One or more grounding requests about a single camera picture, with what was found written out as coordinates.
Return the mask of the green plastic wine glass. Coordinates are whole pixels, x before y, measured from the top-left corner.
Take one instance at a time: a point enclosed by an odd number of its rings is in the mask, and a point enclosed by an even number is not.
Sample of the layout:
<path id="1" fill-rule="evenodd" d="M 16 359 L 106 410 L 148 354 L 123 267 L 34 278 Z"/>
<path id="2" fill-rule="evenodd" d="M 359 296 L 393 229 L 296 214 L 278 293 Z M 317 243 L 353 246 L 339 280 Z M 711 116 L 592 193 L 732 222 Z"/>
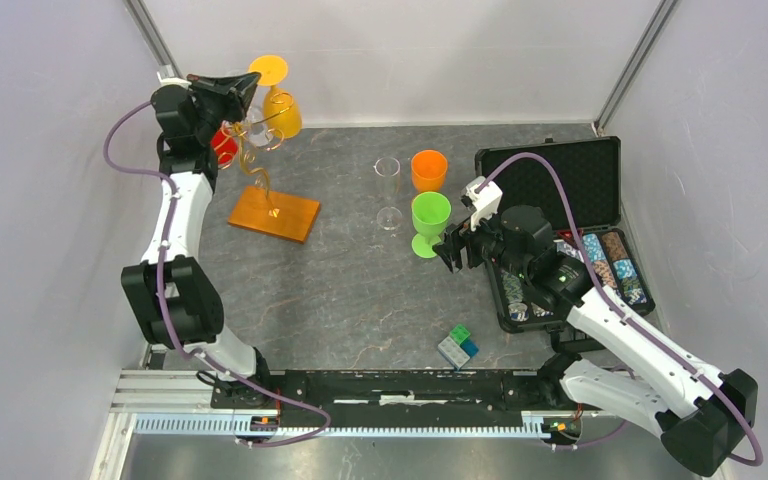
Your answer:
<path id="1" fill-rule="evenodd" d="M 416 234 L 411 248 L 415 255 L 424 259 L 436 256 L 433 247 L 442 242 L 451 211 L 448 198 L 438 192 L 423 192 L 412 200 L 411 217 Z"/>

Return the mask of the clear wine glass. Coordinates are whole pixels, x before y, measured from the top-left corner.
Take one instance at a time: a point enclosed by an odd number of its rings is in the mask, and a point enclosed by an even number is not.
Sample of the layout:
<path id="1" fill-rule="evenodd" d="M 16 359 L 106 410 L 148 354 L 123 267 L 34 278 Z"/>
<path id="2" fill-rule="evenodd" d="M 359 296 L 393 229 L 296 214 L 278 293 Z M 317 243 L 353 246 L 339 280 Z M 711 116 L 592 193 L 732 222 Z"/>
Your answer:
<path id="1" fill-rule="evenodd" d="M 247 141 L 254 147 L 267 148 L 274 138 L 264 121 L 262 109 L 256 105 L 248 109 L 244 130 Z"/>

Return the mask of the yellow plastic wine glass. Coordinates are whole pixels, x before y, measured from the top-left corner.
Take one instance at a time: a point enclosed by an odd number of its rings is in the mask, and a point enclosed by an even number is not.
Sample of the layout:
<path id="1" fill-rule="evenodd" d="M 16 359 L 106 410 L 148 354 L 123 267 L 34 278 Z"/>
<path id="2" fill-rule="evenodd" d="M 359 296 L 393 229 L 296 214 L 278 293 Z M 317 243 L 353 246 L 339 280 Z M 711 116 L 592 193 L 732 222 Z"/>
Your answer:
<path id="1" fill-rule="evenodd" d="M 302 129 L 300 107 L 280 86 L 289 74 L 287 61 L 278 55 L 262 55 L 251 62 L 249 72 L 259 73 L 258 85 L 268 88 L 262 104 L 263 122 L 268 129 L 282 139 L 298 135 Z"/>

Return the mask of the red plastic wine glass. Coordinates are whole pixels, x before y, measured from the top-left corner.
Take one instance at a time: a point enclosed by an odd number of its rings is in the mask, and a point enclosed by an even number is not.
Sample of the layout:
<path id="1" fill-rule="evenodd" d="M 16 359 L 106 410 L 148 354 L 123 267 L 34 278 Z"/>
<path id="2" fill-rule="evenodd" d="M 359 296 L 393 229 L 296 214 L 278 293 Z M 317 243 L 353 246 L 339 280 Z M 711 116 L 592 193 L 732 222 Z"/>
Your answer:
<path id="1" fill-rule="evenodd" d="M 235 160 L 239 146 L 226 127 L 220 128 L 211 140 L 220 170 L 228 168 Z"/>

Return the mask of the orange plastic wine glass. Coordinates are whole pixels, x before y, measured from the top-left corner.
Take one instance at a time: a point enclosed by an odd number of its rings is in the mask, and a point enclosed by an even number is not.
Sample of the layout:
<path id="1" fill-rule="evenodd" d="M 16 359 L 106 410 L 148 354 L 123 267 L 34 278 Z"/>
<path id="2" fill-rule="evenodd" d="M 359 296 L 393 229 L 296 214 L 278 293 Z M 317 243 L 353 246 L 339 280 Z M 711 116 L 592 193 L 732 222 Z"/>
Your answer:
<path id="1" fill-rule="evenodd" d="M 447 158 L 437 150 L 423 150 L 411 159 L 411 180 L 419 193 L 439 192 L 448 171 Z"/>

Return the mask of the clear champagne flute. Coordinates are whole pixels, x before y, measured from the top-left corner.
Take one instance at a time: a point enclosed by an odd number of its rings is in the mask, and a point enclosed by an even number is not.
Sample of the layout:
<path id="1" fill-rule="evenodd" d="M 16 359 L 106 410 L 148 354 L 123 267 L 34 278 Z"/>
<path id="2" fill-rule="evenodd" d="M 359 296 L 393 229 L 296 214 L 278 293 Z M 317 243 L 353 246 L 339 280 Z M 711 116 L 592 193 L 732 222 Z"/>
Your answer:
<path id="1" fill-rule="evenodd" d="M 395 206 L 401 183 L 401 164 L 393 157 L 379 158 L 374 164 L 377 186 L 382 205 L 376 215 L 379 227 L 387 231 L 396 230 L 402 221 L 402 213 Z"/>

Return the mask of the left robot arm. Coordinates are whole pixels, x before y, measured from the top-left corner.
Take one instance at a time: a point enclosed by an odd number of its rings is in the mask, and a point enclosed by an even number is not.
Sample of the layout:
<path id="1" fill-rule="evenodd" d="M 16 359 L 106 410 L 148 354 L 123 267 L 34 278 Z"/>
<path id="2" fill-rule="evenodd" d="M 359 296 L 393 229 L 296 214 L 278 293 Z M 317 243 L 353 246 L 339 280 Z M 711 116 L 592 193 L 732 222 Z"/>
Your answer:
<path id="1" fill-rule="evenodd" d="M 161 128 L 159 164 L 144 173 L 160 180 L 162 203 L 143 256 L 120 277 L 149 345 L 201 362 L 199 379 L 255 408 L 272 399 L 274 381 L 262 354 L 226 326 L 220 294 L 197 254 L 219 171 L 211 142 L 223 125 L 245 119 L 259 79 L 189 74 L 165 78 L 153 92 L 146 104 Z"/>

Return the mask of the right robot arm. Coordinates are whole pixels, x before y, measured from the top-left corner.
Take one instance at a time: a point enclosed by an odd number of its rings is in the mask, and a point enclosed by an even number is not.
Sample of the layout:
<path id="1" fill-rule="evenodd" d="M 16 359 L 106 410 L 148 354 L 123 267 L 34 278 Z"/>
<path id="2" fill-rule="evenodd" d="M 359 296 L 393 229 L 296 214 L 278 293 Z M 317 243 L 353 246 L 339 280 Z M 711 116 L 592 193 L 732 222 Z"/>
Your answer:
<path id="1" fill-rule="evenodd" d="M 450 271 L 487 263 L 516 276 L 527 303 L 564 315 L 637 376 L 558 353 L 537 382 L 545 405 L 562 408 L 573 401 L 610 412 L 659 438 L 673 459 L 699 476 L 737 460 L 743 440 L 754 451 L 750 464 L 761 462 L 752 431 L 757 381 L 742 369 L 725 373 L 686 351 L 605 289 L 583 261 L 557 250 L 540 209 L 521 205 L 498 222 L 452 224 L 433 250 Z"/>

